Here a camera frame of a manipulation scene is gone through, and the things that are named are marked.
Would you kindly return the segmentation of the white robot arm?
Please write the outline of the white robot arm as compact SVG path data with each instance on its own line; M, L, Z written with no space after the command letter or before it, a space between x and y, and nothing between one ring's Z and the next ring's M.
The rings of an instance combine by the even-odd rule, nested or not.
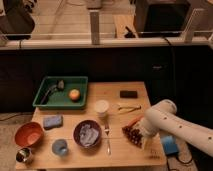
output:
M176 113L176 104L169 99L161 100L148 108L139 120L142 136L154 137L163 130L213 157L213 129L181 119Z

